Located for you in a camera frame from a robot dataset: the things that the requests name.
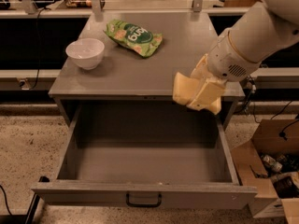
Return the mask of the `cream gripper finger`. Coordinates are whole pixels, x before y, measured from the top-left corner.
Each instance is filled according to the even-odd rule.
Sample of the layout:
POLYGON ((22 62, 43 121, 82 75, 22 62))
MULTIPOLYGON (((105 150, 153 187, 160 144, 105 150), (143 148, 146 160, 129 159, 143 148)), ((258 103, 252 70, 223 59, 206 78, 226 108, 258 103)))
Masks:
POLYGON ((214 115, 218 115, 221 111, 221 98, 218 98, 212 102, 206 109, 212 112, 214 115))

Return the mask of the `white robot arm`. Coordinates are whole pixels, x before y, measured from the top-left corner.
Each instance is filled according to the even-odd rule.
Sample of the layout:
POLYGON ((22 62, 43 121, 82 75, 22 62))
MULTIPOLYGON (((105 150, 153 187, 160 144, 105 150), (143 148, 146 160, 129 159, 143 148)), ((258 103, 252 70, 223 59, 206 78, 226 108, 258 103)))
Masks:
POLYGON ((199 80, 187 107, 209 109, 228 81, 240 81, 273 53, 299 42, 299 0, 263 0, 225 30, 191 73, 199 80))

